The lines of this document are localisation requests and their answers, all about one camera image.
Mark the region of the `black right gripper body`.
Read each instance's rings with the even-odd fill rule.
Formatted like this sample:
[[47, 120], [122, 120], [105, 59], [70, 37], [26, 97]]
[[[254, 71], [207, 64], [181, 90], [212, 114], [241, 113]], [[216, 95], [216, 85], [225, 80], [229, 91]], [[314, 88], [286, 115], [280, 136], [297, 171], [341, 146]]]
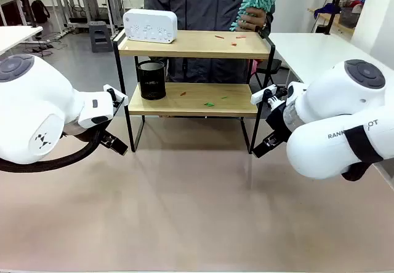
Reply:
[[273, 132], [266, 137], [267, 141], [287, 141], [291, 136], [291, 131], [284, 121], [284, 110], [286, 103], [284, 101], [269, 100], [271, 113], [266, 118], [267, 124]]

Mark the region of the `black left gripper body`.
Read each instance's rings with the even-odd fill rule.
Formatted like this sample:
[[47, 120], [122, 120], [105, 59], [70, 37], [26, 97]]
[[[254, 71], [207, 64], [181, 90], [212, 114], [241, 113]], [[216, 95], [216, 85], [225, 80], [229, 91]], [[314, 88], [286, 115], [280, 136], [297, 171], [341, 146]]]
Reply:
[[88, 129], [81, 127], [77, 122], [70, 122], [64, 126], [63, 136], [73, 136], [85, 143], [93, 143], [105, 130], [105, 123], [94, 125]]

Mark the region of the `person's left hand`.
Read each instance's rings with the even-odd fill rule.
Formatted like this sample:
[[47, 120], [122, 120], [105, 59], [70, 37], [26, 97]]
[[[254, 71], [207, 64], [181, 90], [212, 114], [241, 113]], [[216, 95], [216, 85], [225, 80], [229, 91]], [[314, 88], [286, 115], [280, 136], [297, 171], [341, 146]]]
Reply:
[[246, 9], [246, 13], [241, 16], [240, 27], [244, 30], [257, 32], [265, 28], [267, 25], [267, 14], [262, 9], [250, 7]]

